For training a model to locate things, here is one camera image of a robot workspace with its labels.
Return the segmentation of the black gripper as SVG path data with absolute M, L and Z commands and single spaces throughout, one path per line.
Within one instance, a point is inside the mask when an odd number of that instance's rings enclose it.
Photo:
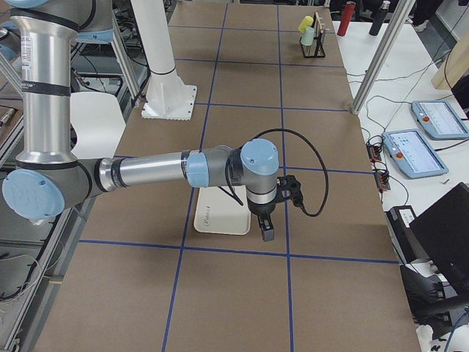
M 273 241 L 275 238 L 275 230 L 270 218 L 270 214 L 275 208 L 276 204 L 274 202 L 258 204 L 248 200 L 248 209 L 258 217 L 259 228 L 264 242 Z

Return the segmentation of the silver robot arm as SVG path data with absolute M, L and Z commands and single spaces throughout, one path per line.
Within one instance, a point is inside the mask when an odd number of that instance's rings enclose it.
M 109 1 L 11 1 L 21 33 L 24 149 L 2 184 L 7 205 L 29 220 L 141 183 L 186 180 L 194 188 L 245 186 L 264 241 L 280 185 L 278 151 L 262 136 L 238 149 L 218 146 L 140 158 L 78 159 L 70 147 L 70 45 L 112 31 Z

